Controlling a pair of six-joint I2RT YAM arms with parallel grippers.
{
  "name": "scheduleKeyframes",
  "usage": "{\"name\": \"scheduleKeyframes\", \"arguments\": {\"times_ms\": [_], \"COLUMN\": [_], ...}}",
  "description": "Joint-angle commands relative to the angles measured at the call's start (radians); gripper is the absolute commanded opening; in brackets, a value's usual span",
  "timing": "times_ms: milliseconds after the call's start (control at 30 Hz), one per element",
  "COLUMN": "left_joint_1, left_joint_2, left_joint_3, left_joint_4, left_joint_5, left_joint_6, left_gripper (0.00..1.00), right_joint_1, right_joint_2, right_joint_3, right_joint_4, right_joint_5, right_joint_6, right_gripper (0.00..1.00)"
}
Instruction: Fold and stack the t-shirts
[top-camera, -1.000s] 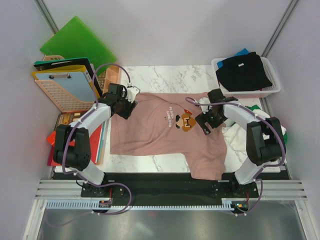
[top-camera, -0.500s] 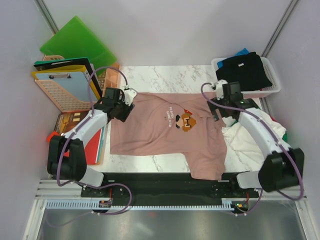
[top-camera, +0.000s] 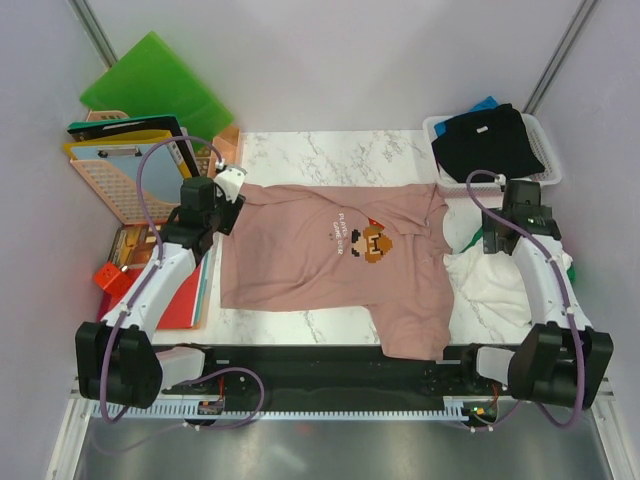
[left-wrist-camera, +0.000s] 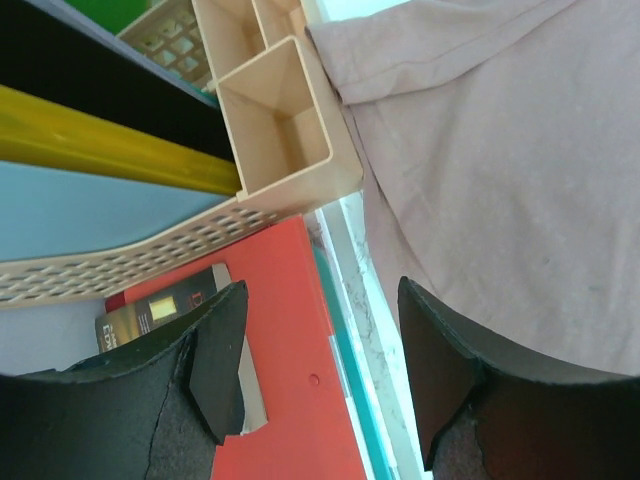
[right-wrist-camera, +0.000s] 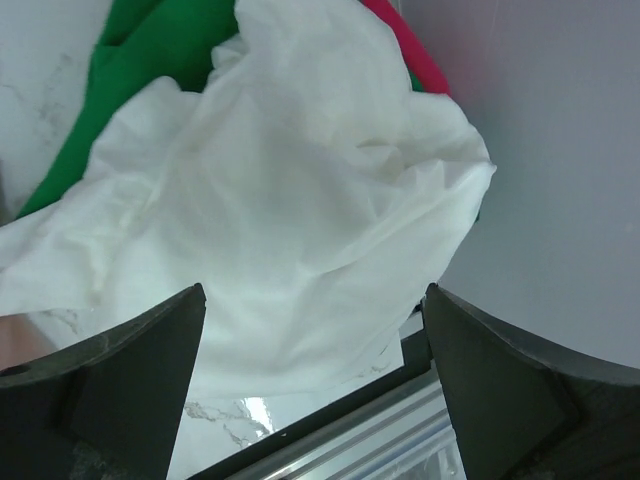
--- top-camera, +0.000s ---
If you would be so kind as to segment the white t shirt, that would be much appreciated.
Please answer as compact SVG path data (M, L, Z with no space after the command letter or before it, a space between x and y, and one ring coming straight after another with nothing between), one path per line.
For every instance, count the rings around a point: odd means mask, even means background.
M454 293L453 337L469 342L472 332L481 331L505 342L529 331L528 297L511 256L485 254L481 239L464 253L445 255L444 266Z

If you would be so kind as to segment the pink t shirt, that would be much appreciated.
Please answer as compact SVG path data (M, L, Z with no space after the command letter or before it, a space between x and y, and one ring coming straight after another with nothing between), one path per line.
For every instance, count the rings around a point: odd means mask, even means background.
M242 193L222 246L223 308L363 307L386 356L442 359L454 295L448 206L435 186L246 184Z

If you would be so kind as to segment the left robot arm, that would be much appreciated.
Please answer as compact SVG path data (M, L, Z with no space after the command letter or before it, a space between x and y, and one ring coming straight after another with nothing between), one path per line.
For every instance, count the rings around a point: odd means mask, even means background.
M80 394L104 405L148 408L158 394L187 383L208 393L219 369L203 351L174 347L156 352L152 339L175 294L199 267L217 233L230 234L245 198L246 173L230 166L214 178L183 182L180 203L159 232L159 243L121 300L98 322L76 332Z

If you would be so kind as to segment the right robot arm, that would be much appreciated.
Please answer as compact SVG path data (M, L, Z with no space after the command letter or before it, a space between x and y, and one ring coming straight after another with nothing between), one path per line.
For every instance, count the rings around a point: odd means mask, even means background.
M539 183L493 174L503 192L499 208L482 210L483 247L514 261L524 283L532 327L517 347L472 344L463 351L458 381L467 392L493 382L517 400L575 413L593 404L611 360L609 334L596 331L580 307L563 262L561 233Z

